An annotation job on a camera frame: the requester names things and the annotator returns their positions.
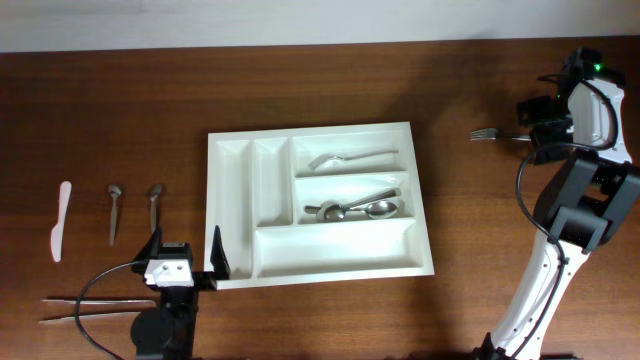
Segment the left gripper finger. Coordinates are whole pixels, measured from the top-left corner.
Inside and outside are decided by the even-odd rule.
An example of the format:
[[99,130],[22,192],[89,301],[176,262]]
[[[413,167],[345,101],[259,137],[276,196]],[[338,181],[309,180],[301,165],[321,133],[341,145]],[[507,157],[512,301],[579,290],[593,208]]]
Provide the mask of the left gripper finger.
[[210,262],[217,280],[230,279],[230,266],[223,248],[221,229],[218,225],[214,228]]
[[159,249],[162,244],[163,230],[161,227],[156,227],[152,233],[149,241],[143,246],[140,252],[135,256],[135,261],[149,261],[156,259]]

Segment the steel fork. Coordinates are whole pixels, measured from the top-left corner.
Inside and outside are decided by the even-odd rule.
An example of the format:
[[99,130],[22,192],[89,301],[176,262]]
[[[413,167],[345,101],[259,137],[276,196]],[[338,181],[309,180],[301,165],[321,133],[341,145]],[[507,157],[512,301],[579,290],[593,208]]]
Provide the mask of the steel fork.
[[531,139],[528,135],[513,135],[506,134],[502,130],[498,128],[483,128],[470,132],[470,140],[478,141],[478,140],[514,140],[514,141],[525,141],[530,142]]
[[381,149],[381,150],[375,150],[375,151],[366,152],[366,153],[360,153],[355,155],[345,155],[345,156],[334,155],[334,154],[323,154],[315,158],[313,161],[311,161],[308,165],[308,168],[311,170],[316,170],[320,166],[324,165],[325,163],[328,163],[334,160],[351,161],[351,160],[357,160],[361,158],[373,157],[377,155],[398,154],[398,153],[399,151],[397,149]]

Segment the steel tablespoon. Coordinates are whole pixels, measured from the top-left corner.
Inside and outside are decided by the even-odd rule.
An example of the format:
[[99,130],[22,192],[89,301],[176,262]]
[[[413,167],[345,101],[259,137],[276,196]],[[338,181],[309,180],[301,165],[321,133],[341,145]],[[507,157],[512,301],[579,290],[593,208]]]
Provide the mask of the steel tablespoon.
[[395,215],[398,206],[391,198],[399,197],[401,190],[392,188],[369,195],[348,204],[327,202],[315,212],[317,222],[336,222],[346,219],[348,212],[361,212],[373,220],[388,219]]
[[322,219],[327,222],[346,220],[350,213],[358,213],[370,219],[381,220],[394,216],[398,211],[398,206],[388,200],[378,200],[351,207],[331,201],[320,206],[306,205],[304,207],[304,212],[307,214],[319,215],[321,211],[324,211]]

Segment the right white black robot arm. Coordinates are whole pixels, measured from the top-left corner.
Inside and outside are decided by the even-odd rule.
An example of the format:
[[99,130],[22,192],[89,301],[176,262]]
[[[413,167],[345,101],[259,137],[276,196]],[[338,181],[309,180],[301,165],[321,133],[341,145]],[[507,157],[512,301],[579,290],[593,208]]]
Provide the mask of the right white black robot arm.
[[599,51],[580,47],[542,79],[556,85],[556,94],[516,108],[533,146],[522,163],[562,165],[534,208],[520,207],[537,229],[532,255],[505,316],[472,351],[474,359],[542,358],[544,336],[571,280],[639,198],[639,168],[622,127],[624,75],[605,66]]

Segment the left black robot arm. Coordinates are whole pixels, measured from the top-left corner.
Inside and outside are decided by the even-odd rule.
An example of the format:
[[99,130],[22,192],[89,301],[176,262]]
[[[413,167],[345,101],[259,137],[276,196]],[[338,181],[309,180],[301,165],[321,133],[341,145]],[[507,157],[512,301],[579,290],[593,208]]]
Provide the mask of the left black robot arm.
[[199,293],[215,291],[218,281],[230,278],[230,267],[219,228],[214,229],[210,251],[212,271],[194,271],[191,245],[164,243],[162,234],[156,228],[134,258],[132,271],[160,293],[160,303],[136,316],[130,336],[138,359],[190,359]]

